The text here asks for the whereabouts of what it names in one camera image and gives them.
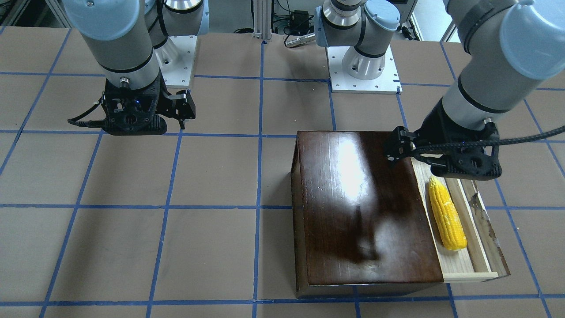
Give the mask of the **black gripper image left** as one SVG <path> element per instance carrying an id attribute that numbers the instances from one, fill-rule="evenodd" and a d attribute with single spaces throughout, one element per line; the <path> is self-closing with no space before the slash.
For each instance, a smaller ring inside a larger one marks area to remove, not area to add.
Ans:
<path id="1" fill-rule="evenodd" d="M 190 89 L 182 89 L 175 95 L 161 92 L 160 114 L 178 121 L 180 129 L 185 129 L 185 120 L 196 118 L 196 105 Z"/>

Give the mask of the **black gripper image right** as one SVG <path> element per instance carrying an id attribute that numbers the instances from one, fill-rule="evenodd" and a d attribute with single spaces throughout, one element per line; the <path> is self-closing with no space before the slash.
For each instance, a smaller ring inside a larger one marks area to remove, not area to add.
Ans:
<path id="1" fill-rule="evenodd" d="M 424 137 L 418 132 L 410 132 L 404 126 L 397 126 L 383 142 L 384 156 L 387 159 L 389 167 L 395 167 L 403 158 L 412 157 L 422 163 L 426 163 L 426 159 L 421 154 L 412 154 L 414 150 L 413 143 L 423 145 Z"/>

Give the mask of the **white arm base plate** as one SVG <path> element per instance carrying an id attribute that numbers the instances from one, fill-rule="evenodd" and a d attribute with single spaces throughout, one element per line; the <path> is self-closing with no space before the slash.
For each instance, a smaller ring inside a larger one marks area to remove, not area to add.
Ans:
<path id="1" fill-rule="evenodd" d="M 168 88 L 189 89 L 196 57 L 198 37 L 174 36 L 155 50 Z"/>
<path id="2" fill-rule="evenodd" d="M 377 58 L 361 56 L 355 48 L 326 48 L 331 90 L 338 93 L 402 93 L 391 46 Z"/>

